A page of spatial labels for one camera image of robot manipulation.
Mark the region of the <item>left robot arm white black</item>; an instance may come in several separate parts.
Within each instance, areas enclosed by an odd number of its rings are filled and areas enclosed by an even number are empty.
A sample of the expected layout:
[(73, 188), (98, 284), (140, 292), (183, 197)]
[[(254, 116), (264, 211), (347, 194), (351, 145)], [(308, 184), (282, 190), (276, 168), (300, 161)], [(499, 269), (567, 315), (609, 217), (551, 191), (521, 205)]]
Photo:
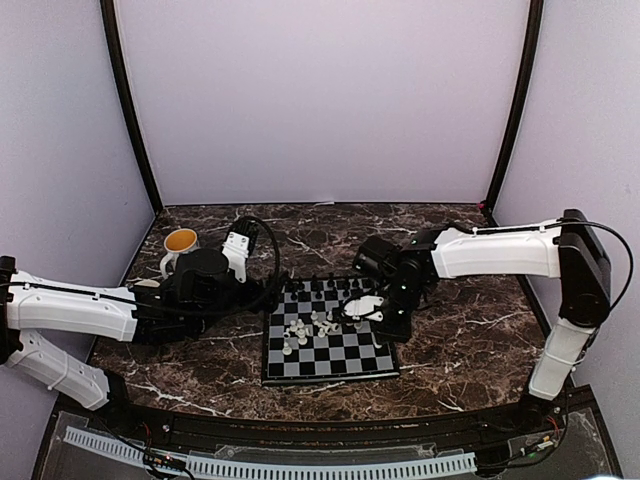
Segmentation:
[(228, 316), (273, 312), (287, 279), (276, 269), (264, 280), (241, 281), (230, 260), (211, 249), (182, 256), (177, 267), (159, 285), (97, 288), (40, 279), (18, 270), (15, 258), (2, 257), (2, 364), (100, 411), (120, 436), (134, 435), (141, 415), (128, 404), (124, 379), (76, 359), (41, 333), (86, 333), (142, 345), (195, 340)]

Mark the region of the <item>black grey chess board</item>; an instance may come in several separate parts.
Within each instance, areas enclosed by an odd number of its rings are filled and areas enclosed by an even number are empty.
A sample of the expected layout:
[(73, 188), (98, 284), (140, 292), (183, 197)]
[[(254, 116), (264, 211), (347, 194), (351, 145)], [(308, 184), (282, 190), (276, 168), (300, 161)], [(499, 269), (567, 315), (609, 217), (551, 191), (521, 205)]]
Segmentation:
[(340, 324), (340, 304), (366, 292), (363, 277), (310, 277), (285, 282), (279, 304), (265, 320), (262, 384), (287, 386), (395, 378), (395, 348), (376, 342), (368, 321)]

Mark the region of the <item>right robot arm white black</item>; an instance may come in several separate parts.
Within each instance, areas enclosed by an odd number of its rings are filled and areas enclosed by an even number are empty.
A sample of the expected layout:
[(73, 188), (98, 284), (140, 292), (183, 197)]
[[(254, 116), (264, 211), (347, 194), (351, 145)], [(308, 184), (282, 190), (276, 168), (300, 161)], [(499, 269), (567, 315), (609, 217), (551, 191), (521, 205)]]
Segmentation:
[(378, 284), (344, 300), (339, 311), (349, 322), (371, 321), (381, 342), (406, 343), (411, 338), (413, 313), (426, 291), (441, 280), (483, 275), (559, 280), (558, 319), (529, 377), (528, 397), (510, 413), (511, 426), (530, 434), (547, 420), (547, 402), (559, 395), (622, 299), (611, 293), (611, 261), (598, 231), (620, 243), (626, 241), (614, 229), (587, 220), (578, 209), (528, 225), (427, 228), (405, 245), (372, 236), (359, 247), (353, 267)]

